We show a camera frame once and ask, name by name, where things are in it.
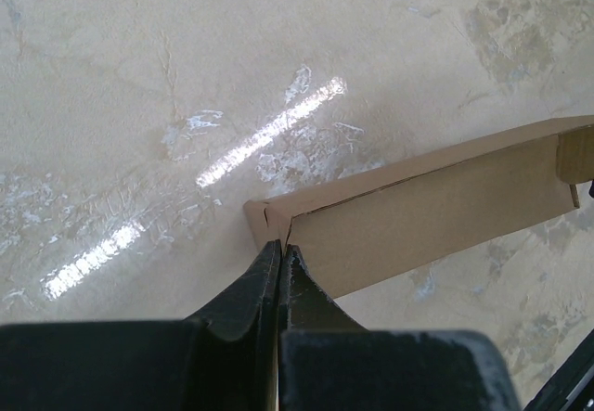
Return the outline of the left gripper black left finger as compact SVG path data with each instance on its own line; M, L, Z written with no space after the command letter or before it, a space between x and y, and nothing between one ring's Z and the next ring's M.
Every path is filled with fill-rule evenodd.
M184 319L1 328L5 410L272 410L281 245Z

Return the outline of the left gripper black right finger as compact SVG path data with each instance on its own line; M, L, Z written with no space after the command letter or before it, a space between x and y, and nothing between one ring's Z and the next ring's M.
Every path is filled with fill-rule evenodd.
M485 335L459 329L368 330L309 274L283 262L279 305L282 410L518 410L505 362Z

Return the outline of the large brown cardboard box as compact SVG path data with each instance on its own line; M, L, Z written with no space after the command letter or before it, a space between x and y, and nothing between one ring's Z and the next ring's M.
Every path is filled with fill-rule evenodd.
M550 119L244 206L334 298L576 210L593 120Z

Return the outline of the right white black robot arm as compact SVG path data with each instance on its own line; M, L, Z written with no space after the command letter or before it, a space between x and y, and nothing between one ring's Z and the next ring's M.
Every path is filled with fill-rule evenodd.
M527 410L593 407L593 185L577 192L579 209L530 229L536 287L526 305L534 309L516 359Z

